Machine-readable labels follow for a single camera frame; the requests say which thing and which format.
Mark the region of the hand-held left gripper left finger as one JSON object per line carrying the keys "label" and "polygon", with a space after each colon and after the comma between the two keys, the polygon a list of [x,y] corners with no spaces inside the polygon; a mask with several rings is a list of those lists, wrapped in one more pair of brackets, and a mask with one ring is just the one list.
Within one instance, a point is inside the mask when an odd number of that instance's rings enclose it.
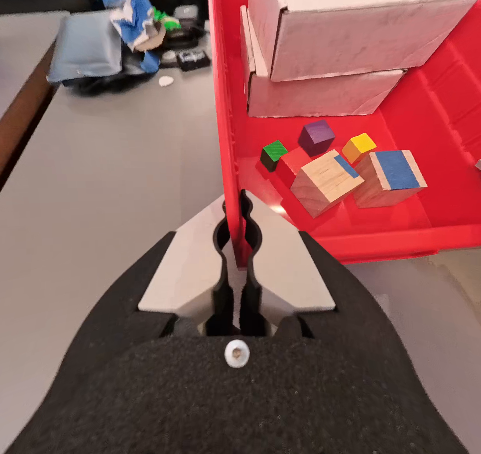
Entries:
{"label": "hand-held left gripper left finger", "polygon": [[238,333],[233,325],[234,294],[223,252],[230,240],[224,196],[170,234],[138,310],[188,318],[203,325],[208,336]]}

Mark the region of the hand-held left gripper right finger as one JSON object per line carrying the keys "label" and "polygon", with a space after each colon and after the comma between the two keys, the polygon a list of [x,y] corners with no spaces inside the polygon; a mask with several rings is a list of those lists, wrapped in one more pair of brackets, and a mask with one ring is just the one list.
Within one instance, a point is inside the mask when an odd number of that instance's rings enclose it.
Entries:
{"label": "hand-held left gripper right finger", "polygon": [[240,301],[241,332],[266,336],[286,317],[334,310],[334,299],[304,243],[304,232],[247,190],[240,193],[240,206],[250,247]]}

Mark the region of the red plastic bin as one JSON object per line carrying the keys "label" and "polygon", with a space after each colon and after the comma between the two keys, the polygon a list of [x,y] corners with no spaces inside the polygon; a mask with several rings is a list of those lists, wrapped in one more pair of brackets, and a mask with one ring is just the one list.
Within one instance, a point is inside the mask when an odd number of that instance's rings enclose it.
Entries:
{"label": "red plastic bin", "polygon": [[275,140],[298,147],[304,118],[247,115],[240,6],[209,0],[213,82],[227,220],[247,258],[239,192],[246,189],[342,263],[404,259],[480,246],[480,1],[424,66],[409,70],[371,115],[329,117],[332,147],[367,133],[378,150],[410,150],[428,186],[398,205],[357,208],[352,196],[312,218],[278,173],[260,163]]}

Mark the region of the white cardboard box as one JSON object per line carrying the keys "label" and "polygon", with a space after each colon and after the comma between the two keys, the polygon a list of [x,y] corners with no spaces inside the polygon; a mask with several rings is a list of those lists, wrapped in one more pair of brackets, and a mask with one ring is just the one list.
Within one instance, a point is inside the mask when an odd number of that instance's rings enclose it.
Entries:
{"label": "white cardboard box", "polygon": [[364,116],[376,111],[407,69],[274,82],[247,6],[239,9],[244,94],[251,118]]}
{"label": "white cardboard box", "polygon": [[419,67],[478,0],[248,0],[274,82]]}

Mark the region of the grey desk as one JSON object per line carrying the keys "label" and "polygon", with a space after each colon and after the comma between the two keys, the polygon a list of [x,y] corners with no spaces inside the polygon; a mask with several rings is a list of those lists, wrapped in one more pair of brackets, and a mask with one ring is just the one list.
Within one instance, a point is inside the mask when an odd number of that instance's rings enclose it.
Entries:
{"label": "grey desk", "polygon": [[[163,75],[174,83],[160,87]],[[222,181],[212,68],[96,98],[59,87],[1,190],[1,453],[101,296]],[[347,268],[480,453],[480,249]]]}

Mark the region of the blue-striped wooden block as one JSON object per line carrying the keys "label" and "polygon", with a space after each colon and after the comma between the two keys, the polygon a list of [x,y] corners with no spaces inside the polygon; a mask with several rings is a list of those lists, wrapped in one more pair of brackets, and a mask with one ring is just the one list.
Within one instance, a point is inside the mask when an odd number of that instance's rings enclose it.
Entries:
{"label": "blue-striped wooden block", "polygon": [[364,180],[353,193],[358,208],[394,206],[428,186],[410,150],[370,152],[354,170]]}
{"label": "blue-striped wooden block", "polygon": [[312,218],[336,206],[364,183],[337,150],[300,168],[290,190]]}

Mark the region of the red wooden cube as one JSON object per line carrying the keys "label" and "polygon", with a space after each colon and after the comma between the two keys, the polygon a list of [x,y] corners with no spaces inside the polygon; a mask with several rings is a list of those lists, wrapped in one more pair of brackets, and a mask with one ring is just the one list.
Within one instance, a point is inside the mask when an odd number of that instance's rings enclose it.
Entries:
{"label": "red wooden cube", "polygon": [[301,168],[310,161],[311,157],[299,146],[280,157],[275,170],[276,175],[281,183],[290,189]]}

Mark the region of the green wooden cube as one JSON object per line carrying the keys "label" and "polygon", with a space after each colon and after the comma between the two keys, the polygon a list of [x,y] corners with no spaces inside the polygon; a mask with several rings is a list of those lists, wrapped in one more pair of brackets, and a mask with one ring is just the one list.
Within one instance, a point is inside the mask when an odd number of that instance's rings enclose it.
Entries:
{"label": "green wooden cube", "polygon": [[280,158],[286,153],[288,153],[288,150],[285,146],[279,140],[276,140],[263,147],[260,162],[268,172],[272,173],[277,168]]}

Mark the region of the purple wooden cube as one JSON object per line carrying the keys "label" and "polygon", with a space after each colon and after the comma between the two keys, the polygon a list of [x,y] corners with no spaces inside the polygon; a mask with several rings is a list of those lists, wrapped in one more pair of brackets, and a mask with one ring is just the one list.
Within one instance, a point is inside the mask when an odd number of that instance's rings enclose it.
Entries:
{"label": "purple wooden cube", "polygon": [[298,138],[299,146],[310,156],[316,157],[328,151],[335,134],[326,120],[304,125]]}

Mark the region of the yellow wooden cube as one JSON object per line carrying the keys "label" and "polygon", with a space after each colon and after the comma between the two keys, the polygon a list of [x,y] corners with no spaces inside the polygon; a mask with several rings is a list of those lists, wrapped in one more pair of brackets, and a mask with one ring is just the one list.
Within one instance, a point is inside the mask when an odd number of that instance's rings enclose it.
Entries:
{"label": "yellow wooden cube", "polygon": [[373,139],[367,133],[362,133],[350,138],[341,152],[350,164],[355,164],[376,148]]}

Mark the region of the dark cloth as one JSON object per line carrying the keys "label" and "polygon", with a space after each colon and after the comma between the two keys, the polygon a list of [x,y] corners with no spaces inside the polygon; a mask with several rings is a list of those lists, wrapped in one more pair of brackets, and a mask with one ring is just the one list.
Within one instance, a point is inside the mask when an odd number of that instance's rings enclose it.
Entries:
{"label": "dark cloth", "polygon": [[64,80],[62,85],[80,97],[95,97],[103,94],[121,94],[130,91],[154,77],[156,72],[141,68],[141,58],[131,52],[123,53],[121,71],[106,77],[85,77]]}

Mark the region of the black device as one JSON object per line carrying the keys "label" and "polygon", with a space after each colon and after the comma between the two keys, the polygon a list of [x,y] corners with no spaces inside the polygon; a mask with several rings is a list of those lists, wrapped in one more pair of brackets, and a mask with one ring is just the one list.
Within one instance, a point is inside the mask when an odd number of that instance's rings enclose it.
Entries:
{"label": "black device", "polygon": [[210,35],[208,13],[195,4],[180,5],[174,9],[179,28],[166,31],[160,47],[160,69],[178,68],[178,54],[205,49]]}

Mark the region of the green small item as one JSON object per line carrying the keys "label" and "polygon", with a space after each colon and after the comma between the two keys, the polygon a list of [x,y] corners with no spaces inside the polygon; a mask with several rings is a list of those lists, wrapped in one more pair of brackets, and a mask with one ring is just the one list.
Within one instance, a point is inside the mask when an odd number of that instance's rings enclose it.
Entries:
{"label": "green small item", "polygon": [[156,26],[163,26],[167,32],[180,30],[181,23],[180,21],[168,15],[166,12],[160,11],[157,8],[153,7],[153,20]]}

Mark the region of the blue and white crumpled cloth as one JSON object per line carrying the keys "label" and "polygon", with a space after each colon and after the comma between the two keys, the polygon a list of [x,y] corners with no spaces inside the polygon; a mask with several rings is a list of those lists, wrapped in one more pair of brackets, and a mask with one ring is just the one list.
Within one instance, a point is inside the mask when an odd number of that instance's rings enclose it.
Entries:
{"label": "blue and white crumpled cloth", "polygon": [[154,7],[149,0],[101,0],[109,11],[110,21],[122,41],[133,53],[143,54],[141,69],[156,73],[160,60],[153,53],[165,40],[166,29],[154,18]]}

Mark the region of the brown-edged grey table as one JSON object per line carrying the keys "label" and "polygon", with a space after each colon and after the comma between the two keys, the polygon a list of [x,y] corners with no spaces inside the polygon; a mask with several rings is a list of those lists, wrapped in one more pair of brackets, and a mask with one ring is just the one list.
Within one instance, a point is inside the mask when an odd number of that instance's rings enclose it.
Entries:
{"label": "brown-edged grey table", "polygon": [[66,11],[1,15],[1,188],[57,87],[47,81]]}

